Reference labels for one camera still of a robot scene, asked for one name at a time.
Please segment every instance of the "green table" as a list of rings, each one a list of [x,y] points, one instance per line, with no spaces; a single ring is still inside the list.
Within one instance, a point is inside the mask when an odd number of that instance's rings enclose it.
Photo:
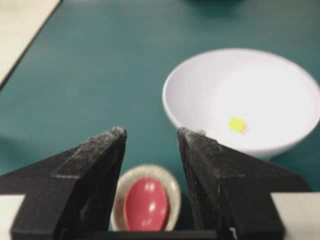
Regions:
[[[65,0],[0,93],[0,174],[122,126],[122,173],[164,166],[187,209],[176,130],[161,100],[170,71],[204,51],[253,48],[320,80],[319,22],[318,0]],[[271,161],[320,191],[320,127]],[[190,212],[183,218],[178,228],[191,228]]]

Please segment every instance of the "white bowl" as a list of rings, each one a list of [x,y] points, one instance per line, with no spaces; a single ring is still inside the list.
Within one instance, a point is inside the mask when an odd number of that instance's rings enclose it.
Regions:
[[[257,158],[302,141],[320,119],[320,89],[295,63],[275,54],[230,48],[184,61],[163,86],[164,110],[176,128],[204,130],[220,144]],[[243,132],[228,127],[245,120]]]
[[[175,177],[163,167],[157,165],[141,165],[127,171],[119,178],[113,208],[111,212],[111,226],[114,231],[127,231],[124,216],[124,202],[133,183],[141,178],[151,177],[164,188],[168,198],[168,215],[165,231],[172,231],[177,223],[181,207],[181,190]]]

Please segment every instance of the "dark object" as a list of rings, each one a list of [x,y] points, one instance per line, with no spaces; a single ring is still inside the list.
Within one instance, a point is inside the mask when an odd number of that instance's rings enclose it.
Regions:
[[[197,231],[108,232],[126,138],[123,128],[114,128],[0,176],[0,196],[25,196],[11,239],[282,240],[284,225],[270,194],[311,192],[296,173],[181,128],[179,150]]]
[[[285,229],[272,192],[311,192],[294,172],[238,152],[186,128],[178,143],[198,230],[239,240],[282,240]]]
[[[13,240],[70,239],[109,225],[127,134],[122,128],[0,177],[0,195],[25,195]]]

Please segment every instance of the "white floor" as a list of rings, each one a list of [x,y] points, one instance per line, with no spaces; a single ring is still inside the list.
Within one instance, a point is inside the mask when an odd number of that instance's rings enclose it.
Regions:
[[[0,85],[60,0],[0,0]]]
[[[320,192],[271,194],[284,224],[284,240],[320,239]]]
[[[25,195],[0,195],[0,239],[11,240],[11,226]]]

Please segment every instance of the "bowl rim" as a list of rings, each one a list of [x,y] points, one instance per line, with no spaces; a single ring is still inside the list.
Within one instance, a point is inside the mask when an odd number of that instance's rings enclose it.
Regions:
[[[256,53],[256,54],[260,54],[260,55],[264,55],[266,57],[273,57],[276,58],[278,60],[281,60],[282,62],[284,62],[285,64],[289,65],[290,67],[298,70],[299,72],[301,72],[303,75],[305,75],[307,77],[307,79],[310,81],[310,83],[314,86],[315,92],[317,92],[318,95],[318,100],[320,102],[320,86],[318,84],[318,82],[316,81],[316,79],[309,73],[307,72],[304,68],[302,68],[301,66],[297,65],[296,63],[294,63],[293,61],[274,54],[272,52],[268,52],[268,51],[264,51],[264,50],[258,50],[258,49],[252,49],[252,48],[219,48],[219,49],[214,49],[214,50],[209,50],[209,51],[205,51],[205,52],[201,52],[199,54],[196,54],[192,57],[187,58],[186,60],[184,60],[183,62],[181,62],[180,64],[178,64],[168,75],[168,77],[165,80],[165,83],[163,85],[162,88],[162,105],[164,108],[164,112],[166,113],[166,115],[168,116],[170,122],[176,127],[176,129],[179,129],[181,127],[186,127],[185,125],[183,125],[173,114],[173,112],[171,111],[169,104],[167,102],[167,98],[166,98],[166,93],[167,93],[167,88],[168,88],[168,84],[171,81],[173,75],[178,72],[181,68],[183,68],[186,64],[188,64],[189,62],[193,61],[194,59],[197,58],[201,58],[205,55],[211,55],[211,54],[216,54],[219,52],[231,52],[231,51],[239,51],[239,52],[251,52],[251,53]],[[277,145],[271,145],[271,146],[266,146],[266,147],[261,147],[261,146],[256,146],[256,147],[238,147],[238,146],[233,146],[235,148],[237,148],[238,151],[240,152],[254,152],[254,153],[261,153],[261,152],[266,152],[266,151],[274,151],[274,150],[278,150],[278,149],[285,149],[288,148],[289,146],[293,146],[299,142],[301,142],[303,139],[305,139],[318,125],[320,121],[320,109],[317,113],[317,120],[314,121],[314,123],[312,125],[310,125],[310,127],[308,128],[307,131],[305,131],[303,134],[300,134],[298,137],[293,138],[291,140],[288,140],[282,144],[277,144]]]

